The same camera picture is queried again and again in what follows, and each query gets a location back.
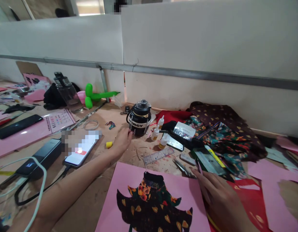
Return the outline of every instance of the charging cable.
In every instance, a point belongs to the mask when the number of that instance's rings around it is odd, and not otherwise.
[[[42,186],[41,186],[41,188],[40,188],[40,193],[39,193],[39,196],[38,196],[38,200],[37,200],[37,204],[36,204],[36,207],[35,207],[35,211],[34,211],[34,213],[33,213],[33,216],[32,216],[32,218],[31,218],[29,224],[27,225],[26,229],[24,230],[24,232],[28,232],[29,229],[31,228],[31,226],[32,226],[32,224],[33,224],[35,218],[36,218],[36,215],[37,215],[37,212],[38,212],[38,209],[39,209],[39,206],[40,206],[40,202],[41,202],[41,200],[42,200],[42,196],[43,196],[43,192],[44,192],[44,188],[45,188],[45,183],[46,183],[46,178],[47,178],[47,170],[46,170],[46,169],[40,164],[40,162],[39,162],[35,157],[33,157],[33,156],[31,156],[31,157],[25,157],[25,158],[16,160],[16,161],[14,161],[14,162],[11,162],[11,163],[9,163],[9,164],[7,164],[7,165],[4,165],[4,166],[0,167],[0,169],[3,169],[3,168],[5,168],[5,167],[7,167],[8,165],[11,165],[11,164],[13,164],[13,163],[19,162],[19,161],[24,160],[24,159],[25,159],[25,160],[27,160],[27,159],[33,159],[34,162],[37,164],[37,166],[40,167],[40,168],[42,169],[43,173],[44,173],[43,182],[42,182]]]
[[[70,170],[71,166],[68,165],[65,170],[62,172],[62,174],[51,184],[49,185],[47,188],[44,189],[44,191],[46,191],[48,188],[50,188],[51,186],[53,186],[60,178],[64,178],[67,174],[67,172]],[[19,193],[21,192],[21,190],[24,188],[24,186],[29,182],[29,178],[17,189],[17,191],[15,192],[15,202],[17,206],[23,206],[29,202],[31,202],[32,200],[34,200],[36,197],[39,196],[40,192],[35,194],[34,196],[30,197],[27,200],[21,201],[19,202]]]
[[[4,194],[0,195],[0,198],[1,198],[1,197],[4,197],[4,196],[8,195],[9,193],[11,193],[12,191],[14,191],[19,185],[23,184],[23,182],[25,182],[26,180],[27,180],[27,178],[25,178],[25,177],[21,177],[21,178],[16,182],[15,186],[14,186],[11,190],[9,190],[7,193],[4,193]]]

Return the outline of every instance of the yellow cap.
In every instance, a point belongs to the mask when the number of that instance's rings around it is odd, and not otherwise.
[[[112,145],[113,145],[113,142],[107,142],[107,143],[106,143],[106,147],[107,147],[107,148],[111,148]]]

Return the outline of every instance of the water bottle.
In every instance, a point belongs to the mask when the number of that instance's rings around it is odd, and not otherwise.
[[[61,72],[55,72],[55,86],[64,99],[67,107],[72,113],[81,112],[84,107],[77,95],[75,87],[68,80],[67,77],[63,76]]]
[[[142,137],[147,132],[151,122],[151,105],[145,99],[136,103],[126,116],[126,122],[136,137]]]

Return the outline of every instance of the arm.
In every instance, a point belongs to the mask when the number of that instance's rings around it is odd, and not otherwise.
[[[36,219],[29,231],[51,231],[58,219],[80,197],[92,181],[122,156],[130,145],[132,136],[133,133],[128,128],[122,129],[112,148],[67,175],[45,192]],[[35,206],[36,202],[32,203],[8,232],[24,231],[32,218]]]

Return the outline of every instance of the clear plastic bottle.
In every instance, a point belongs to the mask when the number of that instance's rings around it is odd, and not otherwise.
[[[159,130],[162,129],[163,124],[164,124],[164,115],[160,118],[160,120],[158,122],[158,128],[159,128]]]
[[[153,133],[152,133],[152,135],[151,135],[151,139],[152,139],[152,141],[156,141],[156,139],[157,139],[158,136],[159,136],[159,133],[160,133],[159,128],[158,128],[158,127],[155,128],[154,131],[153,131]]]
[[[55,86],[64,99],[67,107],[72,113],[81,112],[84,107],[77,95],[75,87],[68,80],[67,77],[63,76],[61,72],[55,72]]]
[[[163,150],[166,147],[168,140],[169,140],[168,134],[164,134],[163,137],[161,138],[159,149]]]

